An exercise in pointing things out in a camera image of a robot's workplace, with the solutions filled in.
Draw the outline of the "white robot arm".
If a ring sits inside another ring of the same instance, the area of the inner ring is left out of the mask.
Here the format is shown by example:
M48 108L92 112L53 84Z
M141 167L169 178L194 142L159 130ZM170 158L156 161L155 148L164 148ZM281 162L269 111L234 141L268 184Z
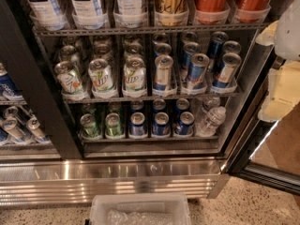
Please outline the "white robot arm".
M258 114L264 122L279 121L300 102L300 0L293 0L280 19L257 36L256 43L273 45L275 54L285 60L279 69L270 69L269 94Z

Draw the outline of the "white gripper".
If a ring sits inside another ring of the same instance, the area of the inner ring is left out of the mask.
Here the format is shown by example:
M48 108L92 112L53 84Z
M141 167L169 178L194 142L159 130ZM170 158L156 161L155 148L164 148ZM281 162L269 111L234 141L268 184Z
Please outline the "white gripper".
M270 46L275 43L278 21L272 22L256 37L255 42ZM280 69L268 73L268 95L262 103L258 118L275 122L284 118L300 102L300 62L288 60Z

